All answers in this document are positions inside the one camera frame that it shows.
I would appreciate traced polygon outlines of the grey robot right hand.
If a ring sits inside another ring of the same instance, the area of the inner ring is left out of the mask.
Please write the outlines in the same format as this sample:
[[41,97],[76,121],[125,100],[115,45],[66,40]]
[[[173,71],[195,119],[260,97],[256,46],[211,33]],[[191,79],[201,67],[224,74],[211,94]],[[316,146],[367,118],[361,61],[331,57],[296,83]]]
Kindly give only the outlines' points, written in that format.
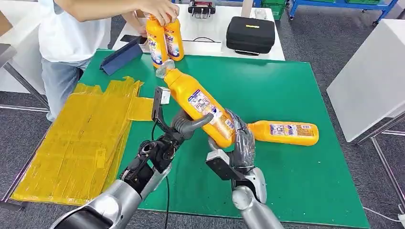
[[224,159],[237,171],[246,173],[255,167],[254,159],[256,147],[254,134],[238,115],[227,108],[226,112],[232,118],[235,128],[234,150],[224,152],[212,138],[209,138],[208,143],[212,151],[208,153],[206,162],[218,157]]

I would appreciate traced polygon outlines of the person's right hand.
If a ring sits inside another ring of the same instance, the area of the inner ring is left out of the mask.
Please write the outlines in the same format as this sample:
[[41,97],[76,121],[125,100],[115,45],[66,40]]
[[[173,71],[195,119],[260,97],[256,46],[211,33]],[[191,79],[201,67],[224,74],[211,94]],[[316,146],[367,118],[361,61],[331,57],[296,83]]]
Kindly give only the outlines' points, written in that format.
[[179,7],[170,0],[137,0],[137,8],[154,16],[161,26],[174,22],[179,15]]

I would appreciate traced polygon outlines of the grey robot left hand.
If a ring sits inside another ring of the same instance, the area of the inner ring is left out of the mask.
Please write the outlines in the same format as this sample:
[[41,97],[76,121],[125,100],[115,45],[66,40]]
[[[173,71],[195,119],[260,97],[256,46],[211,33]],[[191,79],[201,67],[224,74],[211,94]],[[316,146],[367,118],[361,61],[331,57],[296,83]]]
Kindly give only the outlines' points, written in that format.
[[193,120],[184,110],[180,109],[174,116],[171,126],[183,136],[184,140],[189,140],[196,129],[210,123],[213,117],[212,113],[208,113],[202,118]]

